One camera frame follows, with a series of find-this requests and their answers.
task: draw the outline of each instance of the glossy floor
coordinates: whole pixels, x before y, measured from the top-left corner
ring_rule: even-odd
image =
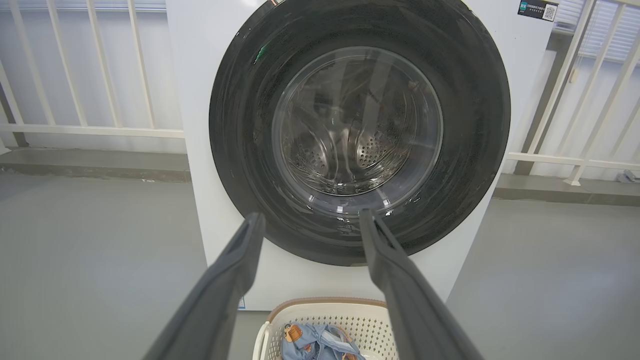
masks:
[[[639,219],[493,200],[448,306],[487,359],[639,358]],[[140,359],[205,268],[197,221],[190,184],[0,176],[0,359]]]

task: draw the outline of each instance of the white railing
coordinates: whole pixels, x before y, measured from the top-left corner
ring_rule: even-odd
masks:
[[[63,37],[60,30],[60,21],[58,19],[58,10],[56,9],[56,3],[55,3],[55,0],[47,0],[47,8],[48,8],[49,16],[51,18],[51,24],[54,30],[54,36],[58,45],[58,52],[60,54],[60,59],[65,71],[68,87],[71,91],[71,96],[73,98],[74,106],[79,119],[79,123],[76,126],[59,125],[56,123],[56,119],[54,118],[54,115],[51,111],[51,107],[49,106],[49,101],[47,99],[47,95],[45,93],[44,86],[40,78],[40,72],[38,71],[38,67],[36,66],[36,60],[34,59],[33,51],[29,44],[29,39],[27,37],[27,31],[24,25],[24,21],[22,20],[22,14],[20,13],[18,0],[8,0],[8,3],[9,3],[11,15],[13,17],[13,21],[15,23],[15,27],[17,30],[19,42],[22,46],[22,50],[24,51],[24,55],[27,60],[27,65],[29,68],[29,72],[31,74],[31,79],[33,80],[37,97],[38,97],[38,100],[40,101],[40,106],[44,111],[46,124],[25,123],[23,116],[20,114],[20,109],[15,100],[15,96],[11,90],[11,86],[9,84],[6,72],[4,71],[4,67],[0,62],[0,85],[2,86],[2,89],[4,91],[4,95],[6,97],[9,110],[13,116],[13,119],[15,120],[14,124],[0,123],[0,132],[7,131],[7,132],[13,132],[13,133],[57,133],[57,134],[77,134],[77,135],[143,136],[143,137],[152,137],[152,138],[184,138],[184,133],[180,129],[158,129],[156,126],[156,120],[155,120],[154,111],[152,107],[151,96],[149,94],[147,71],[145,69],[142,46],[140,43],[140,33],[138,31],[138,20],[136,16],[136,8],[135,8],[134,0],[127,0],[127,3],[128,3],[129,18],[131,21],[131,31],[134,39],[134,47],[135,47],[135,51],[137,52],[137,66],[141,74],[140,83],[144,93],[146,112],[147,112],[148,124],[149,124],[148,127],[124,127],[122,124],[122,119],[120,118],[120,115],[118,113],[118,108],[115,101],[114,86],[111,80],[111,76],[109,75],[109,68],[107,66],[104,46],[102,44],[102,37],[100,35],[98,16],[97,16],[94,0],[86,0],[86,7],[89,13],[89,19],[90,19],[91,29],[93,33],[93,42],[95,43],[95,48],[97,50],[100,71],[102,73],[102,80],[104,82],[104,86],[106,90],[106,97],[109,104],[111,120],[113,121],[112,126],[89,126],[88,125],[87,117],[84,112],[83,105],[80,101],[78,90],[73,80],[72,71],[67,58],[67,54],[65,52],[65,46],[64,46],[64,41],[63,41]],[[2,140],[0,140],[0,154],[6,151],[7,150],[4,147]]]
[[[638,64],[638,59],[640,58],[640,31],[636,34],[636,40],[629,51],[627,58],[624,61],[624,64],[621,66],[621,69],[617,75],[617,78],[613,84],[611,92],[606,98],[602,109],[600,110],[599,116],[593,125],[593,128],[582,147],[580,152],[580,156],[578,157],[568,157],[565,156],[568,149],[568,144],[571,140],[576,137],[576,132],[580,125],[584,126],[584,123],[581,120],[584,118],[585,109],[588,108],[589,105],[589,96],[594,90],[596,84],[596,77],[598,75],[598,71],[602,66],[603,61],[605,60],[605,56],[607,54],[607,50],[611,44],[611,40],[616,33],[618,28],[618,24],[620,23],[621,16],[626,8],[629,6],[640,6],[640,0],[612,0],[611,2],[618,4],[618,9],[616,10],[616,14],[611,23],[611,27],[609,32],[604,39],[602,46],[600,48],[600,52],[598,53],[593,68],[591,69],[591,73],[587,79],[586,84],[584,85],[584,89],[580,95],[580,99],[573,111],[573,115],[571,116],[566,129],[562,135],[562,139],[557,146],[556,151],[553,154],[536,154],[536,149],[538,148],[538,144],[541,140],[542,134],[544,132],[545,126],[547,126],[547,122],[549,121],[550,114],[553,111],[556,102],[559,100],[561,96],[561,88],[564,82],[565,77],[570,71],[570,67],[572,65],[572,59],[576,52],[579,50],[579,44],[584,36],[584,29],[588,25],[588,9],[590,9],[596,0],[586,0],[584,5],[584,11],[580,16],[578,24],[576,26],[575,35],[569,45],[569,50],[566,58],[564,59],[563,65],[560,69],[559,76],[556,79],[554,87],[551,91],[551,97],[549,102],[546,105],[545,111],[543,112],[542,118],[536,132],[533,136],[532,142],[527,150],[527,152],[509,152],[508,159],[509,160],[518,160],[518,161],[533,161],[540,163],[552,163],[552,164],[560,164],[560,165],[573,165],[573,170],[571,174],[568,176],[566,183],[571,185],[580,185],[580,178],[582,177],[585,169],[587,167],[598,167],[598,168],[613,168],[613,169],[621,169],[621,170],[638,170],[640,171],[640,142],[638,138],[633,138],[633,136],[629,136],[629,130],[640,118],[640,99],[637,100],[636,105],[634,106],[631,114],[626,120],[625,125],[622,127],[622,131],[617,137],[617,140],[613,143],[611,151],[608,155],[607,159],[594,159],[594,150],[596,146],[599,144],[599,141],[602,140],[603,134],[607,131],[610,131],[609,127],[613,119],[616,119],[616,115],[613,112],[614,106],[620,102],[621,94],[626,90],[627,85],[629,83],[629,79],[636,65]],[[629,141],[633,141],[638,143],[636,145],[635,152],[631,155],[631,162],[622,162],[615,161],[616,157],[620,153],[621,146]]]

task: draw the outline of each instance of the concrete ledge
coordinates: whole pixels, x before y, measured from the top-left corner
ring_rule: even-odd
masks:
[[[0,172],[26,175],[190,183],[185,154],[19,148],[0,155]],[[558,177],[502,174],[493,197],[506,200],[640,206],[640,184],[581,179],[571,186]]]

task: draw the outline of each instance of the white washing machine body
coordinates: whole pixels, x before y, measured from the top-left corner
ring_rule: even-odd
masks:
[[[464,3],[487,28],[502,56],[511,94],[511,139],[531,92],[552,23],[518,15],[518,1],[464,0]],[[229,44],[241,36],[243,24],[262,5],[260,0],[167,0],[182,123],[209,265],[243,221],[225,191],[212,157],[209,138],[212,86]],[[497,177],[462,223],[440,241],[410,256],[443,300],[449,296],[462,268],[496,181]],[[271,310],[286,300],[320,296],[383,300],[365,266],[317,263],[265,240],[255,283],[244,296],[245,308]]]

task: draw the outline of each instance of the qr code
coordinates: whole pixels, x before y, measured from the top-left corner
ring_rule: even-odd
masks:
[[[553,21],[556,18],[557,5],[547,4],[545,6],[545,14],[542,15],[542,19]]]

